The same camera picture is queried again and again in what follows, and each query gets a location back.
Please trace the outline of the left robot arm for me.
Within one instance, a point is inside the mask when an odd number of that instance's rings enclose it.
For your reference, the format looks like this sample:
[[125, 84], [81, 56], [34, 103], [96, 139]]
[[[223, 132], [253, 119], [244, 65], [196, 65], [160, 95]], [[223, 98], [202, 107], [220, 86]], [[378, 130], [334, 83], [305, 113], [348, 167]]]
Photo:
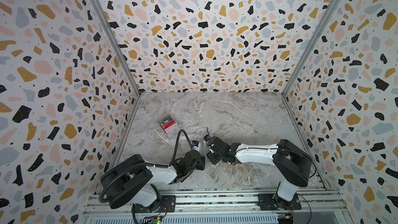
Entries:
[[132, 203], [151, 213], [163, 203], [156, 184], [182, 183], [195, 170], [204, 169], [205, 158], [195, 149], [171, 164], [149, 163], [141, 155], [133, 155], [101, 177], [103, 190], [98, 200], [112, 209]]

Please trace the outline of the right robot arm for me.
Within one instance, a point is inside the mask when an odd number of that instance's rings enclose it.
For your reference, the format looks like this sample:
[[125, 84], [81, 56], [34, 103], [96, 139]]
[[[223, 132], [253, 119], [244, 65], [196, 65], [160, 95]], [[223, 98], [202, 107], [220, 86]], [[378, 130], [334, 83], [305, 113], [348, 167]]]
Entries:
[[278, 184], [276, 193], [258, 195], [257, 205], [262, 211], [302, 209], [297, 191], [308, 186], [309, 178], [314, 175], [311, 173], [314, 163], [299, 147], [286, 139], [265, 146], [241, 143], [229, 145], [216, 136], [206, 135], [204, 142], [209, 148], [207, 157], [213, 165], [221, 161], [230, 165], [260, 163], [274, 165], [279, 169], [284, 179]]

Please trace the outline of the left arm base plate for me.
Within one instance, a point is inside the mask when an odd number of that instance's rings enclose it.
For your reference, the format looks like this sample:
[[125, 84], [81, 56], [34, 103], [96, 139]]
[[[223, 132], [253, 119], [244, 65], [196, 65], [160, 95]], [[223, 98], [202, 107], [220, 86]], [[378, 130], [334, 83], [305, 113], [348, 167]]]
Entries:
[[134, 213], [173, 213], [175, 211], [176, 196], [160, 196], [149, 206], [145, 207], [141, 204], [134, 204], [132, 212]]

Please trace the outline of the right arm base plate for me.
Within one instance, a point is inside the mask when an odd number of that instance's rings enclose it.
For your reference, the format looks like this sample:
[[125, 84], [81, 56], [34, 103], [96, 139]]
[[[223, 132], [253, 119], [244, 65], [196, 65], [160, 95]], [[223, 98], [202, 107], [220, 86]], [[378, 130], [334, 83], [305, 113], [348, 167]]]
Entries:
[[297, 194], [291, 201], [286, 201], [279, 197], [277, 193], [275, 194], [258, 194], [257, 205], [262, 211], [272, 211], [272, 210], [301, 210], [301, 204]]

